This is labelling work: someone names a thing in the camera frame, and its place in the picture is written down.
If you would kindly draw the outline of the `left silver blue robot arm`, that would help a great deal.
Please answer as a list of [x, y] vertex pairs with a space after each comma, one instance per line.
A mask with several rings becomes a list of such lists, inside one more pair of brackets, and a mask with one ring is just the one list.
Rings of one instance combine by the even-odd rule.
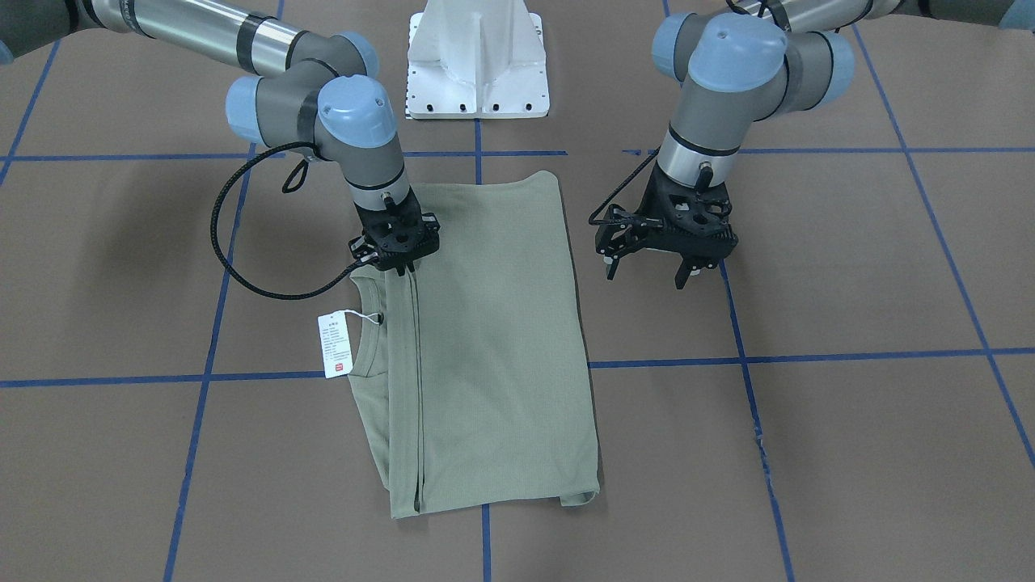
[[668, 16], [652, 59], [680, 82], [680, 99], [644, 161], [651, 173], [637, 209], [609, 196], [590, 215], [607, 279], [644, 248], [679, 255], [678, 289], [716, 268], [738, 243], [727, 179], [750, 126], [842, 95], [855, 57], [840, 29], [886, 14], [1033, 30], [1031, 1], [729, 1], [714, 14]]

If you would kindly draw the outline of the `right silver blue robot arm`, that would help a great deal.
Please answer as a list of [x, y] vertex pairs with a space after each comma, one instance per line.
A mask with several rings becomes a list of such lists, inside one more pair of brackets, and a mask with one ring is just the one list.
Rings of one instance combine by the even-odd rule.
[[221, 1], [4, 1], [1, 14], [3, 64], [78, 31], [106, 29], [239, 67], [245, 76], [226, 95], [230, 129], [339, 165], [362, 225], [350, 246], [356, 260], [404, 272], [439, 248], [439, 225], [412, 191], [365, 37], [319, 36]]

